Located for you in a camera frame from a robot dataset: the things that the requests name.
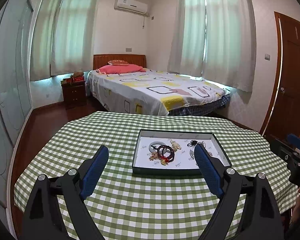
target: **door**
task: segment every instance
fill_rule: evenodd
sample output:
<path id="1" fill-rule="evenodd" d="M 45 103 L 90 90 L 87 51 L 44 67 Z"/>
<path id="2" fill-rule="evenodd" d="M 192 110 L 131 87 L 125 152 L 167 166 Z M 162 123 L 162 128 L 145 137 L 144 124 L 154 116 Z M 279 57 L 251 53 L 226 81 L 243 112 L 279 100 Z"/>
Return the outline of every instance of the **door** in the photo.
<path id="1" fill-rule="evenodd" d="M 281 70 L 274 90 L 276 100 L 264 136 L 268 141 L 274 138 L 285 141 L 290 133 L 300 137 L 300 22 L 283 14 L 277 13 L 276 17 L 282 33 L 278 34 Z"/>

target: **white tray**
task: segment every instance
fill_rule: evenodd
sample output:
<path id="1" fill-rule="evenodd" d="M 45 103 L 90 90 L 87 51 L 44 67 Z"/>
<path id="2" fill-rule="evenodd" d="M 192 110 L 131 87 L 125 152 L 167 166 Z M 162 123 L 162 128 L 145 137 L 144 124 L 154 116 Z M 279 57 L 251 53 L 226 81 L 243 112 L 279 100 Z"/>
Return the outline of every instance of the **white tray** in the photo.
<path id="1" fill-rule="evenodd" d="M 150 143 L 161 141 L 171 146 L 170 140 L 176 141 L 181 146 L 181 150 L 175 152 L 173 162 L 162 165 L 160 160 L 149 160 L 151 156 L 149 152 Z M 200 170 L 190 155 L 190 151 L 194 151 L 194 146 L 187 146 L 191 140 L 202 143 L 207 152 L 210 152 L 212 157 L 218 158 L 224 166 L 231 165 L 226 153 L 213 133 L 140 130 L 132 163 L 133 173 L 152 175 L 200 175 Z"/>

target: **nightstand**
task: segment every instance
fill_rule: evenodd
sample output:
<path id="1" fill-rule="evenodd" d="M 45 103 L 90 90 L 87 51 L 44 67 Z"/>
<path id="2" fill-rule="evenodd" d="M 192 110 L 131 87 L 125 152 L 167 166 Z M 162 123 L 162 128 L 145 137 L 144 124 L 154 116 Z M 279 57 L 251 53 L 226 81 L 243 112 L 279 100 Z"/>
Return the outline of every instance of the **nightstand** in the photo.
<path id="1" fill-rule="evenodd" d="M 85 82 L 61 84 L 66 108 L 87 104 Z"/>

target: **table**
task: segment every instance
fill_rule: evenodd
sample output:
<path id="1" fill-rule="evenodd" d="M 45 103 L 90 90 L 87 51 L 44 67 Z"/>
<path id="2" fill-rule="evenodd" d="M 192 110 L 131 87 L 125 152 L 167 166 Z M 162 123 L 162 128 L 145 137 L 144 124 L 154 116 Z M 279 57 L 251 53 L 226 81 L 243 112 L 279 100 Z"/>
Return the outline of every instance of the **table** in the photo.
<path id="1" fill-rule="evenodd" d="M 218 199 L 200 177 L 133 175 L 131 165 L 140 129 L 213 132 L 240 174 L 266 174 L 280 212 L 295 204 L 297 186 L 288 181 L 286 163 L 270 152 L 268 142 L 255 131 L 212 117 L 107 112 L 95 112 L 62 127 L 16 182 L 15 204 L 24 211 L 38 175 L 62 176 L 105 145 L 109 161 L 94 193 L 85 200 L 105 239 L 198 239 Z M 78 239 L 63 198 L 59 198 L 59 206 L 69 235 Z M 229 236 L 236 231 L 243 206 L 244 195 Z"/>

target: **pillow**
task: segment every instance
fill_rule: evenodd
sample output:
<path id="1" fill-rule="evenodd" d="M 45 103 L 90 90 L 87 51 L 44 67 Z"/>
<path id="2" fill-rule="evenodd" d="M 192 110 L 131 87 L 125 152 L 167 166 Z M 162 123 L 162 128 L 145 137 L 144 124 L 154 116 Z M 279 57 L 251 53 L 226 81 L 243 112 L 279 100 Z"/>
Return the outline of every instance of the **pillow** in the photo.
<path id="1" fill-rule="evenodd" d="M 108 62 L 109 65 L 112 65 L 112 66 L 127 66 L 129 65 L 128 62 L 124 61 L 124 60 L 120 60 L 120 59 L 114 59 L 114 60 L 110 60 Z"/>
<path id="2" fill-rule="evenodd" d="M 129 64 L 127 66 L 113 66 L 113 65 L 106 65 L 99 69 L 97 69 L 97 72 L 101 74 L 123 74 L 123 73 L 133 73 L 133 72 L 146 72 L 143 67 Z"/>

